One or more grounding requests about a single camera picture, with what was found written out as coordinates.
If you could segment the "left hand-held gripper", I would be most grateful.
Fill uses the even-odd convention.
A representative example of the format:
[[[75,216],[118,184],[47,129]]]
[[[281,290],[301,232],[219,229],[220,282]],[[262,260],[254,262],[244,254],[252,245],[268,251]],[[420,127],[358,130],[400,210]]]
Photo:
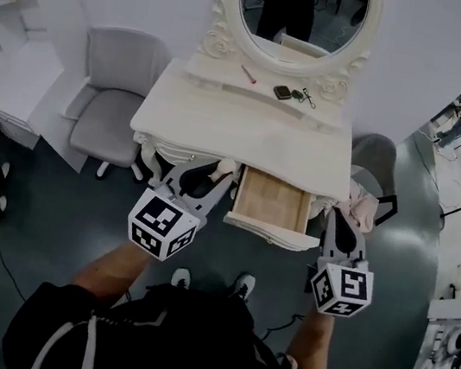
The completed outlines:
[[[146,189],[128,215],[131,242],[164,261],[190,245],[231,187],[236,161],[190,160]]]

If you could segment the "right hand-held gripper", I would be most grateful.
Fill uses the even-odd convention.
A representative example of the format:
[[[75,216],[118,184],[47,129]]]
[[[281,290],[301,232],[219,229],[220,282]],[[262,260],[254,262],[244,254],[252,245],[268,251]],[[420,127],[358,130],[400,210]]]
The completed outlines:
[[[309,288],[317,310],[345,318],[356,315],[371,304],[374,288],[362,232],[334,208],[327,216],[320,247]]]

